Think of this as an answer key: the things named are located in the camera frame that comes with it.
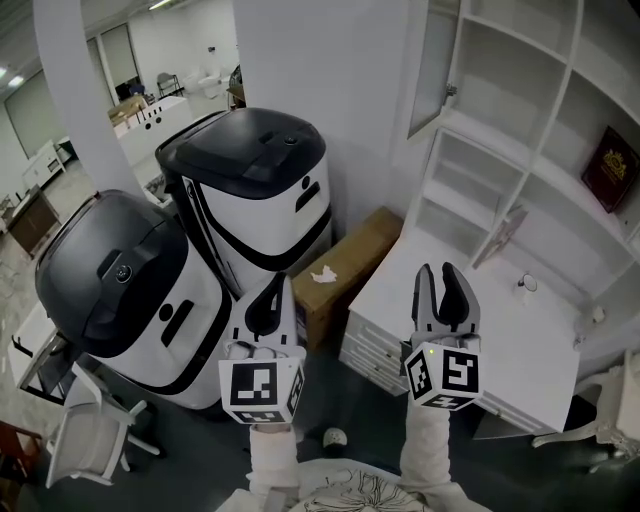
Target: ceiling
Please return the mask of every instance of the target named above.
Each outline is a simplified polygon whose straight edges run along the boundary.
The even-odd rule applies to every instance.
[[[0,0],[0,41],[13,27],[29,19],[32,0]]]
[[[81,0],[87,38],[124,23],[156,1]],[[176,7],[183,1],[174,0],[166,7]],[[0,0],[0,66],[8,69],[0,78],[0,101],[11,92],[7,88],[11,78],[18,74],[29,78],[42,69],[33,27],[33,0]]]

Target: fiducial marker cube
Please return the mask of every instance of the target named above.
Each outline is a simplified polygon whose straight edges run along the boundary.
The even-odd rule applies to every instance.
[[[406,359],[409,396],[417,405],[459,411],[484,391],[482,354],[423,342]]]
[[[302,361],[221,360],[223,409],[239,423],[291,423],[304,385]]]

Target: robotic arm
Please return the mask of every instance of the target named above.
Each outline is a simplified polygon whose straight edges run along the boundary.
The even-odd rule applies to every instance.
[[[417,405],[459,411],[483,393],[480,305],[451,263],[442,266],[442,280],[438,308],[431,268],[418,271],[411,312],[416,331],[402,344],[402,370]]]
[[[304,385],[306,350],[298,345],[291,279],[283,272],[234,307],[224,342],[224,410],[239,423],[291,423]]]

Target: white chair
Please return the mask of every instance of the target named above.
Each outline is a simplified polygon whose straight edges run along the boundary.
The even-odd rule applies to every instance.
[[[111,476],[118,461],[125,471],[131,470],[123,453],[125,441],[160,455],[158,448],[128,433],[136,416],[147,407],[144,400],[127,411],[111,397],[100,379],[76,363],[72,371],[77,379],[65,401],[66,412],[53,446],[47,488],[68,476],[113,485]]]
[[[631,351],[624,354],[624,365],[615,366],[606,373],[592,375],[580,382],[574,394],[582,393],[591,386],[600,386],[596,419],[582,427],[560,434],[536,437],[532,445],[538,448],[547,443],[580,441],[595,436],[600,444],[616,447],[614,458],[627,461],[640,457],[640,354],[632,357]],[[605,460],[591,467],[595,473]]]

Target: gray floor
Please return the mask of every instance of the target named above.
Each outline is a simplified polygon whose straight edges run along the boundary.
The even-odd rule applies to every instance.
[[[69,163],[67,172],[56,176],[44,190],[61,223],[94,192],[77,160]],[[33,277],[37,258],[29,258],[14,238],[5,234],[0,237],[0,261],[0,359],[5,359],[11,335],[37,301]],[[51,432],[61,417],[60,408],[18,391],[7,360],[0,369],[0,419],[38,433]]]
[[[237,487],[247,487],[248,431],[232,422],[213,423],[158,400],[114,376],[105,379],[129,404],[144,397],[156,404],[154,420],[143,419],[138,433],[160,443],[167,457],[153,460],[136,448],[128,457],[137,471],[118,470],[114,487],[62,481],[51,490],[29,487],[21,511],[134,510],[213,511]],[[349,435],[347,456],[387,469],[398,466],[404,442],[406,398],[393,398],[334,359],[310,356],[307,384],[296,424],[307,433],[299,459],[320,455],[319,434],[328,425]],[[576,399],[572,418],[584,421],[591,406]],[[452,416],[451,470],[467,494],[495,512],[617,512],[640,510],[640,461],[623,469],[588,475],[604,457],[592,441],[530,447],[529,437],[473,441],[481,410],[471,406]],[[39,471],[45,478],[48,458]]]

